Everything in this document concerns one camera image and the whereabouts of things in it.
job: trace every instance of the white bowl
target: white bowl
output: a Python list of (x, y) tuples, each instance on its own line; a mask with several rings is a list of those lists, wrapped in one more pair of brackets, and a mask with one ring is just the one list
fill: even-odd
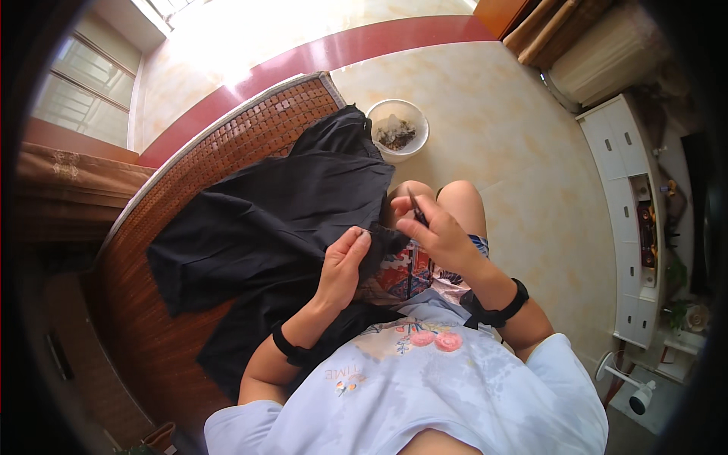
[[(379, 128), (387, 128), (389, 116), (394, 114), (399, 120), (410, 122), (415, 127), (414, 138), (409, 144), (395, 151), (383, 146), (376, 140), (376, 132)], [(384, 161), (394, 164), (400, 163), (407, 158), (411, 158), (420, 151), (427, 137), (430, 135), (430, 125), (424, 118), (422, 111), (414, 104), (404, 100), (383, 100), (374, 106), (371, 106), (366, 113), (371, 119), (371, 136), (374, 139), (374, 145), (381, 152)]]

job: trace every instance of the scissors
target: scissors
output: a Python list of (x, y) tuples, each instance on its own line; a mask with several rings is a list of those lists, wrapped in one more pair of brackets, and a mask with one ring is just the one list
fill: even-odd
[(424, 217), (422, 210), (420, 210), (419, 205), (417, 205), (417, 201), (414, 199), (414, 193), (409, 188), (407, 188), (407, 192), (410, 195), (410, 201), (412, 201), (412, 210), (414, 211), (414, 219), (416, 219), (420, 223), (424, 224), (424, 227), (430, 227), (430, 224), (427, 223), (427, 219)]

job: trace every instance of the woman's left hand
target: woman's left hand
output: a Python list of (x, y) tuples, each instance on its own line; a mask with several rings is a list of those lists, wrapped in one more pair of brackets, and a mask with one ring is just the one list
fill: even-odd
[(346, 308), (359, 283), (359, 263), (371, 246), (371, 235), (359, 226), (350, 227), (326, 249), (321, 280), (312, 304), (325, 309)]

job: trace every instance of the cabinet drawer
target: cabinet drawer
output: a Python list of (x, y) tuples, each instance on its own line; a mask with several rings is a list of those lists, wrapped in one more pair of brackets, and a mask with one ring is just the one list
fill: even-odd
[(584, 117), (582, 129), (594, 160), (597, 161), (602, 180), (626, 177), (627, 171), (622, 162), (617, 138), (614, 136), (604, 112), (597, 111)]
[(657, 303), (640, 300), (637, 308), (637, 319), (634, 325), (633, 340), (645, 348), (652, 339), (654, 320), (657, 319)]
[(635, 242), (617, 242), (617, 292), (632, 297), (639, 297), (641, 281), (639, 244)]
[(645, 145), (627, 103), (619, 100), (605, 106), (602, 111), (614, 135), (615, 146), (620, 150), (627, 175), (647, 174)]
[(615, 242), (639, 242), (632, 186), (627, 178), (603, 181)]
[(617, 295), (617, 321), (614, 334), (620, 338), (633, 340), (637, 325), (637, 308), (639, 299), (632, 296)]

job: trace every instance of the hand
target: hand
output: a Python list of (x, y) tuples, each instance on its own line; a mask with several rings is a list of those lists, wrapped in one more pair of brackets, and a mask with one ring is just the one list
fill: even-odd
[(351, 303), (359, 283), (359, 263), (371, 246), (371, 235), (352, 226), (326, 248), (321, 280), (312, 304), (341, 311)]
[[(465, 275), (477, 269), (483, 255), (455, 218), (429, 197), (415, 198), (430, 227), (416, 220), (401, 218), (397, 221), (397, 229), (419, 242), (432, 260), (445, 270)], [(412, 202), (409, 196), (396, 197), (392, 199), (392, 208), (396, 216), (404, 216), (412, 210)]]

